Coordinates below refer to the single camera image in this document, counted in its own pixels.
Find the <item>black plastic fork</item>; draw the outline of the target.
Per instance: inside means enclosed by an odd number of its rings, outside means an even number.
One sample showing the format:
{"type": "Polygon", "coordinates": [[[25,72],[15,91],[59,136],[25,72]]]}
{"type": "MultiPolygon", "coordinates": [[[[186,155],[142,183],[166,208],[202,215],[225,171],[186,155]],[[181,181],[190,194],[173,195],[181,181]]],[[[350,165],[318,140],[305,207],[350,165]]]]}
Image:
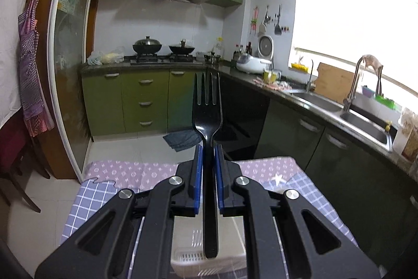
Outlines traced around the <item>black plastic fork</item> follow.
{"type": "Polygon", "coordinates": [[[217,257],[219,249],[213,136],[223,123],[219,77],[212,71],[195,75],[192,122],[203,142],[203,251],[211,259],[217,257]]]}

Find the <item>blue checkered tablecloth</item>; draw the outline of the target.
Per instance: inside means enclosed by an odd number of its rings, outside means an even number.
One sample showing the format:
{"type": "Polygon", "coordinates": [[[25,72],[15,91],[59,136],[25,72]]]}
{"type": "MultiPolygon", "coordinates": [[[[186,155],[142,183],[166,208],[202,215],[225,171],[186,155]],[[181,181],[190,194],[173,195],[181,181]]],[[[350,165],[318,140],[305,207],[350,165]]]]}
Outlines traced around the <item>blue checkered tablecloth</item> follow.
{"type": "MultiPolygon", "coordinates": [[[[353,234],[336,210],[317,189],[307,174],[289,156],[239,161],[242,174],[258,181],[267,190],[283,193],[297,190],[351,242],[353,234]]],[[[87,219],[102,208],[119,190],[139,193],[151,190],[158,182],[173,176],[176,164],[93,161],[87,166],[61,240],[65,241],[87,219]]],[[[174,224],[170,278],[244,278],[247,275],[245,237],[242,218],[220,217],[220,253],[215,260],[203,256],[202,216],[178,217],[174,224]]]]}

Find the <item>steel sink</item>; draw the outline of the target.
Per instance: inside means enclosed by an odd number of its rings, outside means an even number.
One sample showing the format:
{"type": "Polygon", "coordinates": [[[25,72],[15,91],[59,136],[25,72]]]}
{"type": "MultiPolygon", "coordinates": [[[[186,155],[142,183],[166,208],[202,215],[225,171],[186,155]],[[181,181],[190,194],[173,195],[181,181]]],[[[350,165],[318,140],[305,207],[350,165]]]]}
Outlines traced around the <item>steel sink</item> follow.
{"type": "Polygon", "coordinates": [[[372,120],[356,112],[345,111],[343,105],[313,92],[305,92],[299,89],[289,91],[288,93],[313,105],[315,108],[319,108],[322,112],[330,114],[333,118],[344,122],[346,125],[352,126],[356,132],[377,146],[388,152],[392,151],[392,137],[390,133],[372,120]]]}

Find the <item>dark wooden chair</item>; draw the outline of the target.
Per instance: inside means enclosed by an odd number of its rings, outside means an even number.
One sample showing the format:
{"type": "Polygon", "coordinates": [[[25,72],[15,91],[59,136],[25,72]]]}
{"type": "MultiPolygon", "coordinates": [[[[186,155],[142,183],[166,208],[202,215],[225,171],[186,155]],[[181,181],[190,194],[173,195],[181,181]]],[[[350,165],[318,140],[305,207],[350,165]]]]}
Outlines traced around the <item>dark wooden chair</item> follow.
{"type": "Polygon", "coordinates": [[[26,127],[23,110],[19,109],[1,127],[1,178],[12,183],[33,211],[41,213],[41,209],[30,199],[16,179],[16,175],[23,175],[20,165],[28,155],[35,162],[35,170],[44,178],[50,179],[50,174],[37,150],[36,143],[26,127]]]}

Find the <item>purple checkered apron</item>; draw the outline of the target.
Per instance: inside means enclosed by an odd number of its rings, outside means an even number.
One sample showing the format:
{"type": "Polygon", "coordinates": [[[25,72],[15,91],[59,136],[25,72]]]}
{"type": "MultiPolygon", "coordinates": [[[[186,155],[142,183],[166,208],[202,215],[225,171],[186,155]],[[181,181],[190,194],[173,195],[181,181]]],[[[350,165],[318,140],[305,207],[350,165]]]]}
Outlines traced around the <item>purple checkered apron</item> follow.
{"type": "Polygon", "coordinates": [[[36,63],[40,39],[36,19],[38,3],[39,0],[29,0],[26,10],[19,15],[19,91],[24,122],[31,137],[55,127],[36,63]]]}

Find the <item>green lower cabinets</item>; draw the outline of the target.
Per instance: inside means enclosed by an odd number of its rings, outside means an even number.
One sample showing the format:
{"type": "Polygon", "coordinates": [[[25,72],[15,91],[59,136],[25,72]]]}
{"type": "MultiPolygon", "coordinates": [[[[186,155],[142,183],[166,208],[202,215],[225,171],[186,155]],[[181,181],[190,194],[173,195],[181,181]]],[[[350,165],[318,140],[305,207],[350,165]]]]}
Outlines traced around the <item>green lower cabinets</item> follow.
{"type": "Polygon", "coordinates": [[[84,104],[93,137],[191,128],[193,83],[202,67],[86,67],[84,104]]]}

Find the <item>wooden cutting board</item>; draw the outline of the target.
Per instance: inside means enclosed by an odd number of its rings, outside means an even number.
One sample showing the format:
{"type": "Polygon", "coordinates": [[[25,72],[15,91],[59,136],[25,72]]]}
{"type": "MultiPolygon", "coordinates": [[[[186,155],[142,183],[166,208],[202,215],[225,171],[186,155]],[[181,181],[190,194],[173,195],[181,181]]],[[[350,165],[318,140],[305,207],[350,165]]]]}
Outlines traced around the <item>wooden cutting board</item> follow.
{"type": "Polygon", "coordinates": [[[342,104],[351,89],[353,73],[325,63],[319,63],[317,71],[315,93],[342,104]]]}

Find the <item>white rice cooker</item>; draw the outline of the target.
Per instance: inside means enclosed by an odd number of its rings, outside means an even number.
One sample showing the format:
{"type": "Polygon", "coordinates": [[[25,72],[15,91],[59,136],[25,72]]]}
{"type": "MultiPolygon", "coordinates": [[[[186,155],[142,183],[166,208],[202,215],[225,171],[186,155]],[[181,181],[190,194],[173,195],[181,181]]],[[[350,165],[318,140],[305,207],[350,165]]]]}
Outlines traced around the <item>white rice cooker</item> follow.
{"type": "Polygon", "coordinates": [[[262,74],[264,70],[270,70],[271,65],[271,60],[253,57],[250,54],[242,54],[237,60],[236,67],[247,74],[262,74]]]}

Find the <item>gas stove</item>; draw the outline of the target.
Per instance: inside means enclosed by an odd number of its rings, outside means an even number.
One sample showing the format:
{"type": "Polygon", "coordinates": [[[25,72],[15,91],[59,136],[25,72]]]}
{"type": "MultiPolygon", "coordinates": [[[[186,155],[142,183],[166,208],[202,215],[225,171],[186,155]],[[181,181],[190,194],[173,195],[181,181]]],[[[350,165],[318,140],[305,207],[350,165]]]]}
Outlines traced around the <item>gas stove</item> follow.
{"type": "Polygon", "coordinates": [[[130,64],[199,64],[193,55],[185,54],[144,54],[129,57],[130,64]]]}

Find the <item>white round appliance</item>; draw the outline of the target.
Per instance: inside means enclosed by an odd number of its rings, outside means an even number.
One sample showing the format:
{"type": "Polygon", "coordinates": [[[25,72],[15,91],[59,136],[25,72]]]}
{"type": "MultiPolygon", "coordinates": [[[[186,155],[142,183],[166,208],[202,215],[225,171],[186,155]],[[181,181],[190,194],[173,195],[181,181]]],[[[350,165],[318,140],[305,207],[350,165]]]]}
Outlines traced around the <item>white round appliance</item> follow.
{"type": "Polygon", "coordinates": [[[259,58],[272,60],[274,56],[274,41],[269,35],[262,35],[258,39],[257,54],[259,58]]]}

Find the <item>black wok with lid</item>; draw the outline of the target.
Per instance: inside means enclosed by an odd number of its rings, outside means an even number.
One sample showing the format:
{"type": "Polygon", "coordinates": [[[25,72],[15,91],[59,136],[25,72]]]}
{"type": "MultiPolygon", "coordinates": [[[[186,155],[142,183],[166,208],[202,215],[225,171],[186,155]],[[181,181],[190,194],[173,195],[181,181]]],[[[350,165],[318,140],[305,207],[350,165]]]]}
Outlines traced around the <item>black wok with lid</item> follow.
{"type": "Polygon", "coordinates": [[[144,39],[136,41],[132,48],[138,54],[156,54],[162,47],[162,44],[151,37],[147,36],[144,39]]]}

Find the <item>black pan with lid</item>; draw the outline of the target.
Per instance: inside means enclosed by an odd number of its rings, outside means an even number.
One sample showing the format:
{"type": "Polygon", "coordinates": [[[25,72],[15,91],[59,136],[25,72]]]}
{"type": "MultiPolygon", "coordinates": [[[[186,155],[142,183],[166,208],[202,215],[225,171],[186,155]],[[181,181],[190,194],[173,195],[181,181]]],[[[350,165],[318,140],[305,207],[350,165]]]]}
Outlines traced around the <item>black pan with lid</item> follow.
{"type": "Polygon", "coordinates": [[[178,44],[169,45],[169,49],[173,54],[189,55],[194,51],[195,47],[188,45],[186,40],[181,40],[178,44]]]}

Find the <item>white hanging sheet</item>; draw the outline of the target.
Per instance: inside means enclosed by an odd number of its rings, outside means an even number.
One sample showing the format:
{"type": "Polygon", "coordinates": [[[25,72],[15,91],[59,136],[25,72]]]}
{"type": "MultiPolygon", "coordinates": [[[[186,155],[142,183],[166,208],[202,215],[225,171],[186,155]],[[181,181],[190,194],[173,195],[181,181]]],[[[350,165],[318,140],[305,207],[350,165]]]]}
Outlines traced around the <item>white hanging sheet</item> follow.
{"type": "Polygon", "coordinates": [[[18,76],[19,24],[26,0],[1,0],[0,106],[1,125],[21,108],[18,76]]]}

